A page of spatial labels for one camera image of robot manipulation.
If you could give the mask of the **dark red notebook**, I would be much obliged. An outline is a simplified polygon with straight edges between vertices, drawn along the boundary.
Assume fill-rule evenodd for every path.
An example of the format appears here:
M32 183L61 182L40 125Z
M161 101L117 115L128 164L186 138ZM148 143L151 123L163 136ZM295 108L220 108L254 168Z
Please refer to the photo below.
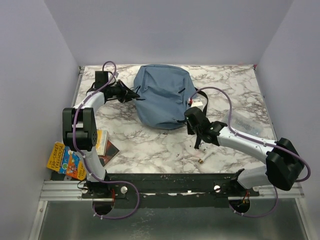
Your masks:
M104 155L98 156L101 165L105 167L119 152L120 150L108 140L105 146Z

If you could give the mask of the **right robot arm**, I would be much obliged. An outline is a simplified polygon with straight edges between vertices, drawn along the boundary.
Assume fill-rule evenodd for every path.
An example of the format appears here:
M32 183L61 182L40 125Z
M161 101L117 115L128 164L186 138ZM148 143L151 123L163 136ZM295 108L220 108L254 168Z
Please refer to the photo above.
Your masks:
M263 163L263 166L236 172L230 183L230 191L236 196L265 185L289 191L305 167L292 142L286 138L275 141L231 131L224 122L211 122L197 107L189 108L184 116L188 134L196 135L207 144L240 151Z

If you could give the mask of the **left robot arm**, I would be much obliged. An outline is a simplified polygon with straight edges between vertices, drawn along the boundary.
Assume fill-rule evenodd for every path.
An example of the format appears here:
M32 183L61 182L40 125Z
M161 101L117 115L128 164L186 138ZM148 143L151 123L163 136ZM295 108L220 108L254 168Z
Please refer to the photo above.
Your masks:
M110 71L96 71L91 88L84 100L62 111L62 139L65 146L82 160L89 182L96 182L93 191L101 198L107 197L111 185L107 182L106 170L101 164L96 150L98 130L96 112L105 103L117 100L127 103L137 100L140 95L131 90L117 74Z

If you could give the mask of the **blue student backpack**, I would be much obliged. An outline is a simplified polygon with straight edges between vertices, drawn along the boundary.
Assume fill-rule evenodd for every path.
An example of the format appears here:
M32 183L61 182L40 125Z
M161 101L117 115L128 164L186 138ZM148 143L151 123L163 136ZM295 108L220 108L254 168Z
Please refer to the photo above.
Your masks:
M142 124L160 130L175 130L187 124L184 113L189 98L198 90L190 73L177 66L148 64L139 68L133 89Z

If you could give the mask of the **yellow treehouse book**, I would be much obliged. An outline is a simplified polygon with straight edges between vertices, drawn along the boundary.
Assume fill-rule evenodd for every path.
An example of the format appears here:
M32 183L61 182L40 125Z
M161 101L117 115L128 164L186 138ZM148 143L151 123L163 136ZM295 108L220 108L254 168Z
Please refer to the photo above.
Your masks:
M82 181L86 178L86 170L80 158L61 142L55 142L46 167L59 174Z

